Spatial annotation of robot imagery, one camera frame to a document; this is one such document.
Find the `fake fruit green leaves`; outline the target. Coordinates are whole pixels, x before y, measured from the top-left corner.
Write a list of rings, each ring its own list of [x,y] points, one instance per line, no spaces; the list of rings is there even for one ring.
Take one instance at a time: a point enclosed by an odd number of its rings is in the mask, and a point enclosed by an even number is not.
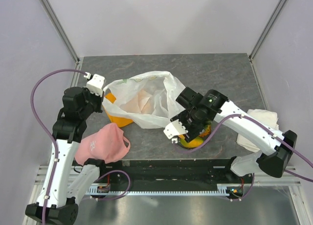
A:
[[[199,137],[206,137],[211,134],[211,125],[208,124],[205,126],[205,128],[200,133]]]

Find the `fake yellow green mango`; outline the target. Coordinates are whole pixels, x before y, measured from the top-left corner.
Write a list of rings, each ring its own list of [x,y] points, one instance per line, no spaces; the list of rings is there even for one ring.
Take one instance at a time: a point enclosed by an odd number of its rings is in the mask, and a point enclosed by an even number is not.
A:
[[[204,140],[201,137],[196,137],[195,139],[187,142],[183,135],[179,135],[180,146],[185,149],[194,149],[203,144]]]

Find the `white plastic bag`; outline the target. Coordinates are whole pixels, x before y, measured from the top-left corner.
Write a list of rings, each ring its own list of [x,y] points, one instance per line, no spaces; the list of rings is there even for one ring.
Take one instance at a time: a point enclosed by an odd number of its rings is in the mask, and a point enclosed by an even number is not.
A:
[[[112,117],[132,120],[143,129],[164,128],[183,111],[176,102],[185,85],[168,71],[150,71],[128,79],[115,80],[103,88],[114,101],[103,99]]]

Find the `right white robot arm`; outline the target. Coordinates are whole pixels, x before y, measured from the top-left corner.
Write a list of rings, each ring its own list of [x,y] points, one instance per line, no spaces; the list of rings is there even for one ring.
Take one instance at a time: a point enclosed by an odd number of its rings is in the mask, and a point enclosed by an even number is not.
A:
[[[168,139],[182,136],[190,142],[215,121],[225,125],[253,144],[259,151],[244,157],[232,157],[224,170],[224,177],[234,183],[241,177],[258,172],[280,178],[292,156],[297,134],[289,130],[281,132],[263,125],[237,107],[232,101],[216,90],[201,95],[185,88],[176,98],[184,110],[172,117],[163,132]]]

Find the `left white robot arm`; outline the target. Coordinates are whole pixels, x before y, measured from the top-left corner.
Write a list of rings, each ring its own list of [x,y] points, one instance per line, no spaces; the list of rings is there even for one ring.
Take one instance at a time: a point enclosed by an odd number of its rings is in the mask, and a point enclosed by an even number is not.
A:
[[[87,128],[91,114],[101,113],[103,90],[92,87],[71,87],[62,97],[63,107],[52,128],[52,151],[43,188],[35,203],[26,207],[26,216],[44,225],[72,225],[79,203],[91,184],[103,182],[107,170],[98,161],[87,158],[82,172],[69,183],[74,156]]]

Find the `blue ceramic plate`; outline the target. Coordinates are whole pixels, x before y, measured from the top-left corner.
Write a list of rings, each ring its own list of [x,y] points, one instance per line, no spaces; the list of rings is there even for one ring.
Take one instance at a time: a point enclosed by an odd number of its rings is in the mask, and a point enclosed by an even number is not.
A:
[[[211,134],[211,125],[207,125],[200,135],[190,142],[186,142],[183,135],[179,135],[179,144],[184,149],[194,149],[204,143],[204,140]]]

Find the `orange cloth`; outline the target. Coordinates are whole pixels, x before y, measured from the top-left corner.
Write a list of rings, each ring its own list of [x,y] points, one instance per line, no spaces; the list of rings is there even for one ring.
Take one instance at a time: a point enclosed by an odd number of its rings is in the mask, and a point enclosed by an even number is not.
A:
[[[110,92],[107,95],[105,95],[105,98],[108,99],[111,103],[114,103],[116,100],[116,97]],[[127,119],[124,117],[117,117],[117,116],[112,116],[110,115],[106,110],[105,110],[109,120],[111,123],[115,123],[119,128],[125,127],[127,125],[132,124],[134,121],[131,119]]]

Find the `pink cap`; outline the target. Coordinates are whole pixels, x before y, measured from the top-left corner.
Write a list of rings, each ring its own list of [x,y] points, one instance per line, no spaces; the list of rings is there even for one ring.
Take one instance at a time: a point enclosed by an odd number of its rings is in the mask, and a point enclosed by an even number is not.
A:
[[[117,124],[105,125],[98,132],[82,139],[75,154],[78,164],[88,159],[103,160],[106,164],[121,160],[130,150],[131,143]]]

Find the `left aluminium frame post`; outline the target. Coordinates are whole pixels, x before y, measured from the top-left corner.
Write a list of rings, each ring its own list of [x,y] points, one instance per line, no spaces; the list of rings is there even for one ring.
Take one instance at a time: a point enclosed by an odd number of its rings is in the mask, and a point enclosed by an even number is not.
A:
[[[55,11],[49,0],[39,0],[42,7],[44,8],[45,12],[47,13],[49,19],[51,20],[54,28],[56,29],[58,35],[60,36],[61,40],[63,41],[64,45],[66,46],[68,52],[70,53],[72,59],[76,64],[80,62],[80,58],[76,53],[72,43],[70,42],[65,30],[63,29]]]

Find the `aluminium frame post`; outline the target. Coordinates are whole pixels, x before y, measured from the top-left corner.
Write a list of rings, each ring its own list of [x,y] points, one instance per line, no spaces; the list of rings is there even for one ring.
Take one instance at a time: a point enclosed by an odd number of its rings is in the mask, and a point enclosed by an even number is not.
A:
[[[256,41],[252,51],[250,52],[248,56],[250,62],[252,62],[255,56],[257,55],[258,51],[260,50],[261,46],[263,45],[264,41],[269,35],[271,29],[273,28],[276,21],[278,20],[278,17],[282,13],[287,2],[288,0],[279,0],[278,3],[276,4],[271,16],[269,17],[264,29],[262,30],[258,40]]]
[[[47,13],[49,19],[51,20],[54,28],[56,29],[58,35],[60,36],[61,40],[63,41],[64,45],[66,46],[68,52],[70,53],[72,59],[76,64],[80,62],[80,58],[76,53],[72,43],[70,42],[65,30],[63,29],[55,11],[49,0],[39,0],[42,7],[44,8],[45,12]]]

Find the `right aluminium frame post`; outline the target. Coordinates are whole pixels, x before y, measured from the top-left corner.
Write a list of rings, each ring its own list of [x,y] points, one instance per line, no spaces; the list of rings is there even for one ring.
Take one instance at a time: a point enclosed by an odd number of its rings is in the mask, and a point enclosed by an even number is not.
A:
[[[263,45],[264,41],[269,35],[271,29],[273,28],[276,21],[278,20],[278,17],[282,13],[287,2],[288,0],[279,0],[278,3],[276,4],[271,16],[269,17],[264,29],[262,30],[258,40],[256,41],[252,51],[250,52],[248,56],[250,62],[252,62],[255,56],[257,55],[258,51],[260,50],[261,46]]]

